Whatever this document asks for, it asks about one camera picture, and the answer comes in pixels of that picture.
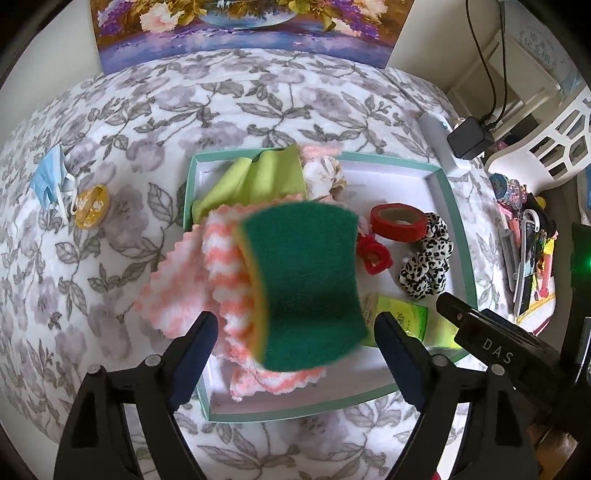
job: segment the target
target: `floral bedspread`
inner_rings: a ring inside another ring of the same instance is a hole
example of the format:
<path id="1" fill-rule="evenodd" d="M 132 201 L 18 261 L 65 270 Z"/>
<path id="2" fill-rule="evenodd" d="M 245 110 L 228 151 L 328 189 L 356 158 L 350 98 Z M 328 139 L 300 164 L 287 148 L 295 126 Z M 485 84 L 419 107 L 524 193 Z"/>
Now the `floral bedspread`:
<path id="1" fill-rule="evenodd" d="M 416 118 L 456 114 L 433 85 L 403 72 L 282 50 L 219 50 L 98 75 L 23 121 L 0 153 L 2 393 L 55 442 L 89 365 L 137 365 L 168 340 L 131 310 L 181 238 L 191 156 L 226 147 L 339 141 L 344 150 L 436 163 Z M 62 225 L 28 189 L 61 142 L 83 190 L 108 186 L 99 229 Z M 465 223 L 479 306 L 508 315 L 497 213 L 482 166 L 452 181 Z M 467 357 L 464 365 L 478 368 Z M 450 443 L 460 436 L 460 407 Z M 153 470 L 130 414 L 138 455 Z M 209 424 L 194 399 L 177 421 L 210 478 L 377 478 L 417 412 L 400 394 L 301 420 Z"/>

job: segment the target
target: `white power strip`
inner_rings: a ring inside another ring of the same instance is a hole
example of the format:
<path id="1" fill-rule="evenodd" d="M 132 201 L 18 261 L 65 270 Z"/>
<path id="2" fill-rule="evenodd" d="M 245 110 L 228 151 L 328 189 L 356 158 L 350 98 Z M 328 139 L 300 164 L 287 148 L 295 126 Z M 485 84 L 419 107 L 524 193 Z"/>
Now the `white power strip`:
<path id="1" fill-rule="evenodd" d="M 470 171 L 472 168 L 470 161 L 454 157 L 452 148 L 447 143 L 447 136 L 453 130 L 443 115 L 435 112 L 425 112 L 417 122 L 427 139 L 427 143 L 439 159 L 446 176 L 457 178 Z"/>

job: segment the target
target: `green sponge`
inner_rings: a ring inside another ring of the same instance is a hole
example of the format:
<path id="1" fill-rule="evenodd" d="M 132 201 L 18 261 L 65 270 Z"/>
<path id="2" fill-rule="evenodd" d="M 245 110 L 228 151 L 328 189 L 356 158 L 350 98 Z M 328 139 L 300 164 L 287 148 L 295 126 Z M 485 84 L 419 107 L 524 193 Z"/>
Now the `green sponge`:
<path id="1" fill-rule="evenodd" d="M 292 202 L 236 227 L 254 292 L 249 349 L 266 369 L 326 365 L 367 336 L 355 280 L 357 225 L 342 207 Z"/>

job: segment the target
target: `mask ear loop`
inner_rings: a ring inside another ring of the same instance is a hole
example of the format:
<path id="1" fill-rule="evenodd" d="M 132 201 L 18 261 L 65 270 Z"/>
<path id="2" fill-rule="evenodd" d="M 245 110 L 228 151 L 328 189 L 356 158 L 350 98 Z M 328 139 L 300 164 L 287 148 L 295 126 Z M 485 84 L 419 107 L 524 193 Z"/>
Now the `mask ear loop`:
<path id="1" fill-rule="evenodd" d="M 69 220 L 68 220 L 67 210 L 64 205 L 64 200 L 62 197 L 63 196 L 64 197 L 71 197 L 70 213 L 72 215 L 76 214 L 76 211 L 77 211 L 77 204 L 76 203 L 78 200 L 78 183 L 76 181 L 76 178 L 71 173 L 66 173 L 66 178 L 68 180 L 72 181 L 72 183 L 74 184 L 74 189 L 71 190 L 70 192 L 63 193 L 60 189 L 60 186 L 56 183 L 57 204 L 59 206 L 61 218 L 64 222 L 64 225 L 67 225 L 69 223 Z"/>

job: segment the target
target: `orange and white towel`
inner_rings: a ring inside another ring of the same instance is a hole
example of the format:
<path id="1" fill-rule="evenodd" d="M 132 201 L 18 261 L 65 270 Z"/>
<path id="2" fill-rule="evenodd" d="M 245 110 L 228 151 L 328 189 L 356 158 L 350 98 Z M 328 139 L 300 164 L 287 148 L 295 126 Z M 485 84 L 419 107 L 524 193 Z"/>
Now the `orange and white towel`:
<path id="1" fill-rule="evenodd" d="M 203 265 L 202 240 L 203 228 L 193 225 L 152 272 L 150 282 L 134 301 L 139 316 L 167 338 L 187 333 L 204 310 L 217 314 Z"/>
<path id="2" fill-rule="evenodd" d="M 238 365 L 230 381 L 230 394 L 236 401 L 257 391 L 276 395 L 289 393 L 317 382 L 326 374 L 325 368 L 270 372 L 254 360 L 246 348 L 254 301 L 244 258 L 232 231 L 236 223 L 254 212 L 277 203 L 298 200 L 301 200 L 300 196 L 259 205 L 223 205 L 210 212 L 203 223 L 203 263 L 209 272 L 213 298 L 219 303 L 219 313 L 226 320 L 225 343 L 220 345 L 217 354 Z"/>

